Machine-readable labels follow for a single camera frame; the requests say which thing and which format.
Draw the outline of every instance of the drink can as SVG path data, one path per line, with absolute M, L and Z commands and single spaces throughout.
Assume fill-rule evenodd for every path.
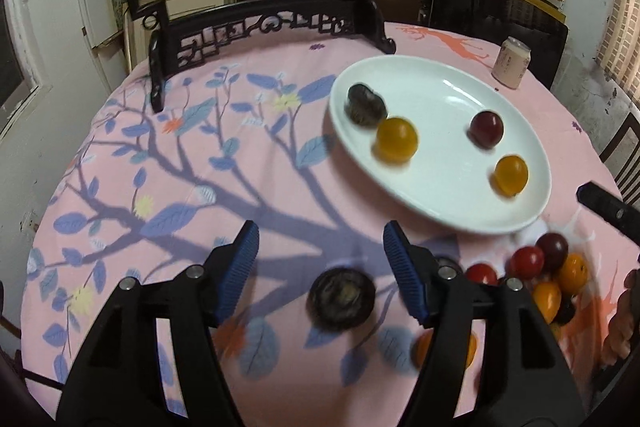
M 491 74 L 501 84 L 518 89 L 530 62 L 531 49 L 518 39 L 509 37 L 502 43 Z

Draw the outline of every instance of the pink tablecloth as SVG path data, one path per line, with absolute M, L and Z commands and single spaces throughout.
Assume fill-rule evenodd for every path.
M 530 121 L 553 174 L 540 220 L 503 237 L 456 234 L 390 199 L 355 166 L 335 139 L 326 102 L 341 71 L 380 55 L 363 39 L 288 30 L 235 42 L 172 78 L 161 114 L 146 103 L 141 64 L 95 117 L 38 230 L 22 307 L 25 367 L 64 381 L 120 279 L 170 279 L 253 219 L 260 227 L 257 276 L 235 318 L 214 332 L 246 424 L 396 425 L 417 376 L 409 349 L 419 330 L 382 249 L 383 226 L 397 219 L 411 240 L 463 266 L 503 266 L 546 230 L 564 233 L 595 275 L 561 341 L 584 386 L 637 252 L 580 210 L 574 194 L 590 180 L 616 191 L 612 177 L 574 118 L 531 74 L 516 91 L 492 79 L 498 46 L 414 26 L 389 24 L 387 31 L 398 54 L 468 71 Z M 367 271 L 378 297 L 369 322 L 336 336 L 312 327 L 305 299 L 312 281 L 339 265 Z M 474 330 L 481 335 L 482 324 Z M 165 323 L 159 338 L 169 406 L 184 412 Z M 472 407 L 480 359 L 466 373 L 459 412 Z M 35 384 L 31 390 L 54 413 L 58 393 Z

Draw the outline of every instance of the white plate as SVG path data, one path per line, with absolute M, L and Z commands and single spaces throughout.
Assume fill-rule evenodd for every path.
M 357 126 L 345 113 L 347 92 L 359 82 L 382 96 L 389 116 L 415 125 L 420 143 L 406 165 L 377 160 L 371 152 L 375 130 Z M 489 152 L 466 135 L 473 117 L 485 109 L 504 122 L 504 137 Z M 549 162 L 529 122 L 494 88 L 446 64 L 402 55 L 357 62 L 334 82 L 329 112 L 340 141 L 365 172 L 392 196 L 448 227 L 514 232 L 532 223 L 549 200 Z M 498 160 L 510 154 L 521 156 L 529 167 L 529 183 L 512 199 L 490 185 Z

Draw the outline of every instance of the dark fruit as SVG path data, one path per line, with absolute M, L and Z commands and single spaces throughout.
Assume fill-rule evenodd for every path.
M 341 332 L 364 324 L 375 303 L 376 287 L 369 276 L 351 268 L 334 268 L 311 285 L 307 309 L 316 327 Z
M 493 111 L 482 111 L 475 115 L 469 126 L 469 136 L 483 149 L 492 149 L 504 135 L 502 118 Z
M 471 266 L 465 273 L 467 279 L 480 284 L 497 285 L 498 274 L 485 263 L 478 263 Z
M 512 275 L 527 281 L 540 275 L 544 266 L 545 253 L 540 248 L 524 247 L 511 257 L 510 271 Z
M 345 110 L 353 123 L 364 127 L 377 126 L 387 115 L 382 97 L 364 84 L 349 88 Z
M 569 244 L 559 233 L 545 233 L 536 246 L 545 253 L 545 272 L 559 270 L 569 254 Z
M 571 297 L 564 295 L 562 296 L 562 301 L 560 302 L 560 309 L 558 310 L 558 314 L 556 318 L 554 318 L 554 322 L 564 326 L 570 323 L 575 317 L 575 305 L 571 300 Z

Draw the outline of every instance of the yellow cherry tomato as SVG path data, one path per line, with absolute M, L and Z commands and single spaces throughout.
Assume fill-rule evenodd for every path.
M 556 274 L 560 289 L 567 295 L 578 295 L 589 280 L 589 268 L 579 253 L 570 253 Z
M 418 339 L 414 342 L 414 347 L 412 348 L 412 362 L 418 369 L 422 367 L 424 360 L 427 358 L 427 353 L 429 352 L 432 338 L 433 330 L 427 330 L 423 334 L 421 334 L 420 337 L 418 337 Z M 469 338 L 468 351 L 466 352 L 466 368 L 468 368 L 474 361 L 477 349 L 478 338 L 476 338 L 475 333 L 471 333 L 471 337 Z
M 560 286 L 556 282 L 541 282 L 533 289 L 533 300 L 545 317 L 546 323 L 551 324 L 558 315 L 562 301 Z
M 529 168 L 520 156 L 505 156 L 495 166 L 494 181 L 505 196 L 513 198 L 527 186 Z
M 418 133 L 404 118 L 387 118 L 378 126 L 374 151 L 387 163 L 408 162 L 418 150 Z

